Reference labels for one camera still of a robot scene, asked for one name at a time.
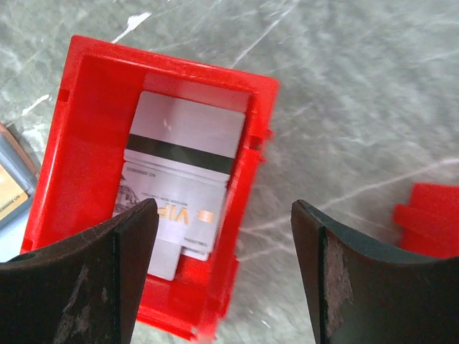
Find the red bin with cards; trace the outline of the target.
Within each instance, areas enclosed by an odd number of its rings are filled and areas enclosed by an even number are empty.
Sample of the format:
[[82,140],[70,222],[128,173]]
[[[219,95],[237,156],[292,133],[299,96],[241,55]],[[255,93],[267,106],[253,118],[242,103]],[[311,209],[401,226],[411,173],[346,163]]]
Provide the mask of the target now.
[[210,258],[184,257],[173,281],[146,279],[137,318],[210,343],[235,284],[236,241],[280,88],[271,77],[201,64],[75,35],[21,251],[30,252],[107,220],[134,112],[143,91],[245,116],[222,228]]

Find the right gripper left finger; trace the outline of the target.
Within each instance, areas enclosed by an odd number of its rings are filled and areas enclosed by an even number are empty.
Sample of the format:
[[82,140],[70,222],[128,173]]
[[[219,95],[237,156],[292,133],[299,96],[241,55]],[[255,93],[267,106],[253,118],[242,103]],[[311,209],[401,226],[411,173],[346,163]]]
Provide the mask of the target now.
[[129,343],[158,229],[146,199],[1,264],[3,343]]

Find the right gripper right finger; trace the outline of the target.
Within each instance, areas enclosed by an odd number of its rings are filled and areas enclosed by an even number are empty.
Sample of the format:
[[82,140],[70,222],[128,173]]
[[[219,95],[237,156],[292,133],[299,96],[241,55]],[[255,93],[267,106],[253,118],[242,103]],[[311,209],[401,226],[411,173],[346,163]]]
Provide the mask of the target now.
[[458,259],[380,242],[303,200],[291,228],[317,343],[456,343]]

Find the brown leather card holder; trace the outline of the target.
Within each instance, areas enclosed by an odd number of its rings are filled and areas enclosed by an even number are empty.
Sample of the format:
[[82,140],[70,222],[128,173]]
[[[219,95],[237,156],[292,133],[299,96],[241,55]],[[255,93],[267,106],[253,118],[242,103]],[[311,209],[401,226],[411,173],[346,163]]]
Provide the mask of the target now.
[[9,130],[1,125],[1,230],[32,205],[38,170]]

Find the white credit card stack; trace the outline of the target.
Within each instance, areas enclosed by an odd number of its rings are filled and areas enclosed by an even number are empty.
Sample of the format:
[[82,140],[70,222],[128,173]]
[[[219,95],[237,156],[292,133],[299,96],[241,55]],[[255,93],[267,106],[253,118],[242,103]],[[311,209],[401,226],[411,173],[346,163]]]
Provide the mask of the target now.
[[182,254],[205,260],[214,247],[226,188],[223,183],[126,161],[115,200],[118,215],[148,198],[159,216],[148,273],[171,281]]

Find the magnetic stripe card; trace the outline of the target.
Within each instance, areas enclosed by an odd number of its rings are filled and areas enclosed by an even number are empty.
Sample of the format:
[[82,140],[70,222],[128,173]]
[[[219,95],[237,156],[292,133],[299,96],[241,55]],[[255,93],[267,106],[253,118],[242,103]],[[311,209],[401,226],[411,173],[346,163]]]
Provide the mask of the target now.
[[232,110],[143,91],[124,158],[225,183],[244,121]]

